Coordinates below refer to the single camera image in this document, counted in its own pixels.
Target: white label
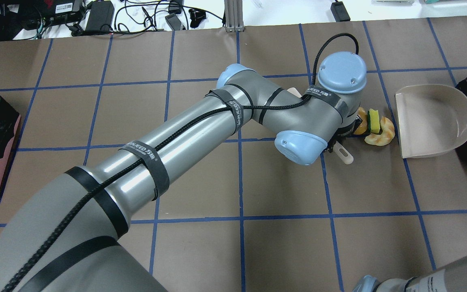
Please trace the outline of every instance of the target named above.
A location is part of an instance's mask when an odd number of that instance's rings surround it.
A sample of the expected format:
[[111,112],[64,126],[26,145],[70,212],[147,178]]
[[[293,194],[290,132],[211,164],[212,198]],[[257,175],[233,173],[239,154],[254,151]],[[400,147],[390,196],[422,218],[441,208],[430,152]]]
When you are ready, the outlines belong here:
[[55,7],[55,14],[63,12],[71,12],[73,3],[59,4]]
[[447,292],[444,284],[444,272],[445,270],[440,270],[424,277],[418,284],[406,288],[406,292]]

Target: robotic arm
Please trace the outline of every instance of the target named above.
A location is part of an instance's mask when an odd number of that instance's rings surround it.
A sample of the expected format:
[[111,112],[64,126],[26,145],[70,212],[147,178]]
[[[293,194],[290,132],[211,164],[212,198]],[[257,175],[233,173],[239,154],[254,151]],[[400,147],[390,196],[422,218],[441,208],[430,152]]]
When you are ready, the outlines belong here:
[[116,242],[132,215],[250,119],[277,133],[286,157],[312,164],[352,133],[365,75],[357,54],[332,54],[320,65],[320,85],[300,99],[254,70],[228,66],[193,107],[35,194],[0,236],[0,291],[165,291]]

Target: power adapter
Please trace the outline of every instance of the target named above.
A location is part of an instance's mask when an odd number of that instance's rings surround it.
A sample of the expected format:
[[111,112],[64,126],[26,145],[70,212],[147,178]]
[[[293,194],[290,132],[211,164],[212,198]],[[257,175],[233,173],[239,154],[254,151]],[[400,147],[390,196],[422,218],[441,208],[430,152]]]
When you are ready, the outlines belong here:
[[347,9],[345,9],[345,5],[343,5],[342,1],[333,2],[331,4],[331,12],[336,22],[351,20],[349,14],[347,13]]

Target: handle with hole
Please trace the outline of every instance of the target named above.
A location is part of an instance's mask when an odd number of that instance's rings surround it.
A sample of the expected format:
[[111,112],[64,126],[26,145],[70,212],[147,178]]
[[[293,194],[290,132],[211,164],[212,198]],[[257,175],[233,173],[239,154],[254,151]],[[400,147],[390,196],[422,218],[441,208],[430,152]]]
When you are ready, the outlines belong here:
[[345,164],[351,164],[354,161],[354,157],[345,149],[341,144],[336,142],[332,146],[332,151],[343,161]]

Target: velcro strap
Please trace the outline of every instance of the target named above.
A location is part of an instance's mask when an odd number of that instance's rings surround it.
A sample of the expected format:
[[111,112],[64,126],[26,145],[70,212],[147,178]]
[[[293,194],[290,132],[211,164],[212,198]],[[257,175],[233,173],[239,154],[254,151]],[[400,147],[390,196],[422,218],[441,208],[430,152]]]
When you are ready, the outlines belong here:
[[349,106],[334,92],[320,86],[311,85],[306,90],[306,94],[310,94],[319,100],[327,102],[331,107],[334,107],[334,109],[336,109],[340,114],[342,120],[345,120],[348,117]]
[[244,107],[224,89],[210,90],[209,95],[219,98],[226,106],[231,107],[232,114],[234,116],[233,118],[235,120],[235,131],[233,133],[237,133],[244,124]]
[[120,149],[127,150],[136,155],[143,161],[143,164],[149,170],[155,186],[154,198],[152,199],[153,201],[169,189],[169,174],[167,173],[167,169],[161,161],[158,152],[154,148],[144,142],[135,140],[125,144]]

